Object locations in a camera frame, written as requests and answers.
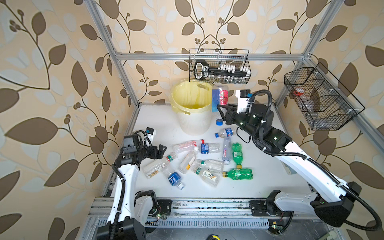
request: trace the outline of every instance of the green plastic bottle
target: green plastic bottle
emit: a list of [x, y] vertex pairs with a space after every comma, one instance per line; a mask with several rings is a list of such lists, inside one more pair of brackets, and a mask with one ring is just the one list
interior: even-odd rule
[[252, 169], [249, 169], [249, 168], [244, 168], [244, 169], [234, 168], [229, 172], [223, 172], [223, 177], [230, 177], [233, 180], [243, 180], [243, 179], [251, 180], [253, 178], [253, 174], [252, 174]]
[[236, 163], [236, 167], [241, 169], [241, 163], [243, 162], [243, 152], [241, 151], [241, 144], [238, 142], [232, 144], [232, 157]]

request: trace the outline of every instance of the blue label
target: blue label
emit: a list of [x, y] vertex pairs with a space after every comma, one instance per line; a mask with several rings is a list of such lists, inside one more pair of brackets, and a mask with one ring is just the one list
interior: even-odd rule
[[201, 144], [201, 153], [202, 154], [207, 154], [209, 151], [209, 145], [208, 143], [202, 143]]
[[168, 181], [174, 186], [180, 179], [180, 175], [177, 172], [174, 172], [169, 176]]
[[226, 128], [225, 131], [227, 132], [227, 137], [232, 136], [232, 128]]

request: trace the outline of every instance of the wire basket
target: wire basket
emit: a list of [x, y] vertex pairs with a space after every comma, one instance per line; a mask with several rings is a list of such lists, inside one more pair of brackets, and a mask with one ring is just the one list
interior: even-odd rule
[[189, 81], [247, 84], [251, 77], [249, 50], [190, 49]]
[[[285, 74], [284, 84], [312, 130], [339, 130], [365, 107], [336, 76], [319, 64]], [[337, 87], [324, 77], [325, 73], [335, 78]]]

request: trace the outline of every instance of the water bottle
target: water bottle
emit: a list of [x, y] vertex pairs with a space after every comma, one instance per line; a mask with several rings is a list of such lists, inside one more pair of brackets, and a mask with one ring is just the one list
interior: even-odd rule
[[229, 165], [229, 162], [231, 161], [231, 146], [231, 138], [225, 137], [223, 143], [223, 161], [225, 165]]
[[190, 151], [180, 163], [178, 169], [180, 172], [186, 174], [189, 168], [192, 166], [193, 162], [196, 159], [197, 152], [195, 150]]
[[202, 143], [204, 143], [204, 139], [180, 143], [173, 146], [173, 151], [177, 154], [185, 151], [191, 151], [191, 150], [197, 151], [197, 146], [199, 146]]
[[142, 171], [144, 172], [144, 175], [149, 179], [158, 174], [165, 165], [175, 160], [176, 157], [176, 153], [171, 152], [168, 156], [164, 157], [163, 159], [151, 162], [150, 164], [145, 166]]
[[241, 151], [240, 143], [237, 142], [232, 144], [232, 156], [236, 163], [236, 167], [241, 169], [241, 163], [243, 162], [243, 152]]
[[172, 186], [175, 186], [180, 190], [184, 188], [184, 184], [181, 182], [180, 175], [177, 172], [175, 172], [169, 164], [166, 164], [162, 168], [161, 172], [168, 179], [168, 182]]
[[219, 177], [215, 176], [211, 171], [206, 168], [201, 168], [199, 166], [193, 167], [192, 171], [196, 173], [204, 182], [216, 187]]
[[223, 172], [224, 162], [213, 159], [196, 160], [196, 166], [221, 174]]
[[236, 130], [232, 128], [223, 128], [219, 132], [215, 133], [215, 137], [230, 137], [236, 135]]
[[229, 177], [229, 178], [232, 178], [233, 180], [243, 180], [243, 179], [251, 180], [253, 178], [253, 174], [252, 174], [252, 169], [249, 169], [249, 168], [244, 168], [244, 169], [234, 168], [229, 172], [223, 172], [223, 177]]
[[202, 143], [197, 146], [197, 151], [202, 154], [208, 153], [219, 153], [220, 152], [220, 143]]

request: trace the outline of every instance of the floral wallpaper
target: floral wallpaper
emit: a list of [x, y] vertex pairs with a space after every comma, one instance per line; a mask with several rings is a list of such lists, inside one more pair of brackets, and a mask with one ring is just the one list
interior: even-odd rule
[[[361, 113], [384, 134], [384, 2], [345, 0], [312, 58], [324, 64], [352, 92], [366, 109]], [[347, 182], [361, 187], [361, 197], [384, 218], [384, 156], [351, 121], [338, 131], [311, 131], [293, 96], [287, 96], [280, 111], [293, 139], [311, 157]], [[360, 225], [374, 220], [360, 204], [348, 217]], [[351, 240], [384, 239], [383, 230], [364, 232], [344, 224], [342, 231]]]
[[73, 240], [133, 106], [82, 1], [0, 0], [0, 24], [0, 238]]
[[[186, 62], [127, 60], [123, 64], [137, 99], [143, 103], [169, 103], [172, 88], [189, 78]], [[275, 100], [284, 87], [284, 74], [292, 71], [294, 65], [292, 61], [250, 61], [250, 67], [252, 75], [248, 84], [227, 84], [230, 103], [237, 103], [234, 91], [245, 88], [252, 92], [269, 89]], [[268, 98], [257, 96], [256, 100], [266, 103]]]
[[96, 0], [122, 53], [302, 53], [330, 0]]

